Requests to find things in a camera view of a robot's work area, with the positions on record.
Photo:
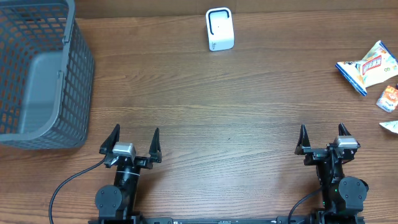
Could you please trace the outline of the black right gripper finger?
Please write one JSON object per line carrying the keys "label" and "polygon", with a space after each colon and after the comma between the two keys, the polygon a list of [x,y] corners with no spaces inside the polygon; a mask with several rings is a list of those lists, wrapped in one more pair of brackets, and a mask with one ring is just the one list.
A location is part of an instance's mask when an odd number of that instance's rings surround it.
{"label": "black right gripper finger", "polygon": [[339,136],[350,136],[351,133],[347,130],[346,126],[343,123],[338,125],[338,135]]}
{"label": "black right gripper finger", "polygon": [[308,154],[311,150],[310,140],[308,138],[307,129],[304,124],[300,127],[300,136],[298,139],[297,146],[295,148],[296,155]]}

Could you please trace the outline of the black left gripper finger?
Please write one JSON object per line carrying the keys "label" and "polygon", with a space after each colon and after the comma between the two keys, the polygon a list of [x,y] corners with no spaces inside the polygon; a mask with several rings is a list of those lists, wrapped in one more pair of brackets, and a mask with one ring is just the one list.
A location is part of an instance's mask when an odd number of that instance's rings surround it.
{"label": "black left gripper finger", "polygon": [[161,163],[162,162],[162,151],[160,148],[160,130],[156,128],[152,142],[149,149],[150,160],[152,162]]}
{"label": "black left gripper finger", "polygon": [[119,134],[120,134],[120,125],[115,125],[111,134],[106,138],[104,143],[100,146],[99,153],[100,154],[110,154],[113,152],[114,145],[119,141]]}

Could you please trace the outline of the white tube with gold cap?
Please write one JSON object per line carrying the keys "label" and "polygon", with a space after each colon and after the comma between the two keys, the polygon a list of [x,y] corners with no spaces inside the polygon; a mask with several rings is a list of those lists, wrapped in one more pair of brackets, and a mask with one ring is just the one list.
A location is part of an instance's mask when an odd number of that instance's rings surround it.
{"label": "white tube with gold cap", "polygon": [[392,133],[398,133],[398,121],[381,122],[379,125]]}

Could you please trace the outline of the small orange packet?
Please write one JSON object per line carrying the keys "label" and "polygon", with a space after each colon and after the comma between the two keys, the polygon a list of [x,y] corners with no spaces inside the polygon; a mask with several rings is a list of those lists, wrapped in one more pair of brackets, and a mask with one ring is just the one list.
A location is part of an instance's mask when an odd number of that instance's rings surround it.
{"label": "small orange packet", "polygon": [[376,105],[388,113],[393,112],[397,108],[397,89],[387,86]]}

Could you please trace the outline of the gold blue wipes packet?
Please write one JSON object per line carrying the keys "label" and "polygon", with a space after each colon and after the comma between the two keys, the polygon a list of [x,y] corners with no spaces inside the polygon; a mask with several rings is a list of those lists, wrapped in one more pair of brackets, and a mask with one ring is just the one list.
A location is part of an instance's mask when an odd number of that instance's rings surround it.
{"label": "gold blue wipes packet", "polygon": [[368,87],[397,76],[397,59],[381,40],[361,60],[337,62],[335,67],[362,96]]}

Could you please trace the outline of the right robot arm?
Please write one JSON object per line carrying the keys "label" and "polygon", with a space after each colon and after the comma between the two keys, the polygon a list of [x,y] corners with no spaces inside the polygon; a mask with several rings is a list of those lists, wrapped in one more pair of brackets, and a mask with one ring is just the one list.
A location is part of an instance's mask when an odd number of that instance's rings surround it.
{"label": "right robot arm", "polygon": [[315,166],[320,188],[299,200],[290,210],[287,222],[294,219],[295,209],[308,198],[322,195],[323,208],[314,210],[297,223],[309,224],[365,224],[358,213],[364,209],[369,185],[362,179],[346,176],[343,165],[354,160],[361,147],[343,123],[338,125],[338,135],[325,148],[312,148],[305,125],[300,127],[296,155],[304,155],[306,166]]}

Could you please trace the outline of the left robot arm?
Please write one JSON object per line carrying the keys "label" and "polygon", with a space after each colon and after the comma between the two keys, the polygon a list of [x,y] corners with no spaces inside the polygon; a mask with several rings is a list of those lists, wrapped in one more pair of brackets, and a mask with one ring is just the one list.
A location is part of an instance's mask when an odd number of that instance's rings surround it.
{"label": "left robot arm", "polygon": [[149,148],[149,156],[138,156],[132,143],[119,140],[120,125],[102,143],[99,153],[104,155],[103,164],[116,166],[112,185],[100,188],[95,197],[98,218],[91,223],[139,223],[142,215],[134,212],[137,186],[142,169],[152,169],[154,163],[162,162],[160,131],[154,132]]}

